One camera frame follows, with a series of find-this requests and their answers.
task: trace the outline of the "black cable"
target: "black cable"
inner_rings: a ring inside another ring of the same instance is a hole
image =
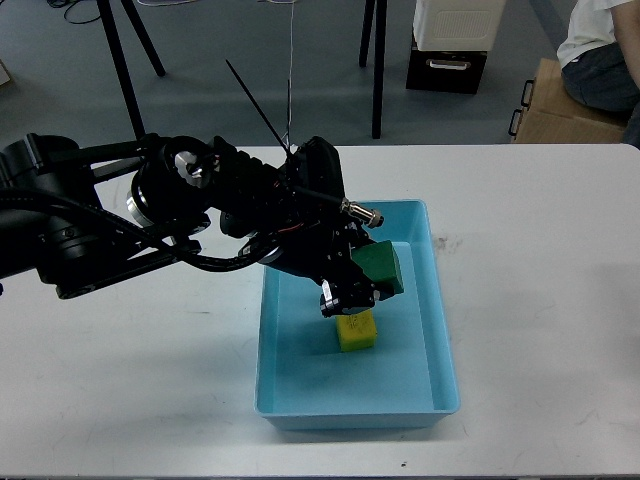
[[[111,212],[82,204],[40,190],[8,188],[0,190],[0,210],[27,210],[45,213],[65,220],[89,225],[99,230],[108,230],[114,237],[139,242],[146,248],[169,253],[195,268],[207,272],[230,272],[248,267],[264,258],[278,243],[275,235],[268,236],[259,248],[252,249],[243,256],[233,258],[215,258],[196,255],[179,250],[164,243],[161,239],[149,235],[144,229]]]
[[[83,20],[80,22],[75,22],[73,20],[69,20],[69,11],[75,7],[77,4],[79,4],[80,2],[82,2],[82,0],[47,0],[47,5],[49,5],[51,8],[64,8],[67,7],[66,10],[64,11],[64,19],[69,22],[72,23],[74,25],[86,25],[87,23],[92,23],[95,22],[97,20],[100,20],[100,15],[98,15],[95,18],[89,19],[89,20]]]

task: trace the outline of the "white wire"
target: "white wire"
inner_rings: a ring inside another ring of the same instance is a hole
[[[288,91],[287,91],[287,139],[286,139],[286,145],[287,147],[291,147],[291,143],[290,143],[290,139],[289,139],[289,134],[290,134],[290,130],[291,130],[291,119],[292,119],[292,108],[291,108],[291,91],[293,89],[293,85],[292,85],[292,79],[293,79],[293,17],[294,17],[294,13],[295,13],[295,4],[296,4],[296,0],[293,0],[291,2],[291,21],[290,21],[290,25],[289,25],[289,78],[288,78]]]

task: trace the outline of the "yellow sponge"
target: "yellow sponge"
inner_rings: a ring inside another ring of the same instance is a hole
[[[373,347],[378,336],[371,309],[355,315],[337,315],[336,326],[343,352]]]

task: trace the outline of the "drawer handle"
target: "drawer handle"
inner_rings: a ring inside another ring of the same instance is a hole
[[[522,89],[522,97],[520,98],[520,105],[525,108],[531,106],[531,97],[533,96],[534,80],[527,80],[524,82],[524,88]]]
[[[471,62],[456,62],[454,60],[427,60],[427,65],[431,68],[439,68],[442,70],[458,70],[464,71],[471,68]]]
[[[516,108],[511,115],[511,123],[509,124],[509,135],[515,137],[518,135],[518,127],[520,126],[520,118],[522,117],[522,109]]]

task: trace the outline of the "black tripod leg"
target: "black tripod leg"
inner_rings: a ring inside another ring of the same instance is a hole
[[[160,61],[160,57],[156,52],[156,49],[151,42],[151,38],[149,38],[149,34],[147,33],[147,29],[144,28],[144,24],[142,23],[142,19],[136,10],[136,7],[133,5],[132,0],[122,0],[122,6],[124,7],[124,11],[127,12],[129,16],[129,20],[131,21],[131,25],[133,25],[133,29],[138,34],[138,38],[140,39],[140,43],[144,47],[144,51],[147,52],[147,56],[149,60],[151,60],[151,65],[156,71],[156,74],[159,77],[164,77],[167,73],[162,66],[162,62]]]
[[[364,20],[362,21],[362,38],[360,39],[359,65],[367,66],[367,56],[369,55],[369,41],[371,40],[371,25],[373,24],[373,9],[376,0],[367,0],[364,5]]]
[[[387,0],[377,0],[376,44],[373,70],[373,125],[371,136],[380,138],[382,131],[382,86],[384,83],[384,50],[387,30]]]
[[[127,69],[127,62],[125,61],[124,53],[122,52],[122,45],[120,44],[118,30],[116,29],[116,23],[113,19],[113,12],[111,11],[109,0],[97,1],[98,11],[100,12],[100,18],[102,18],[102,25],[104,26],[104,32],[107,36],[111,56],[113,57],[113,64],[116,67],[116,73],[118,74],[118,80],[120,81],[120,88],[124,95],[124,102],[126,103],[127,110],[129,111],[129,118],[131,119],[133,132],[136,138],[140,139],[145,134],[144,125],[142,123],[140,109],[138,108],[138,102],[136,101],[136,94],[133,91],[133,84],[131,83],[129,70]]]

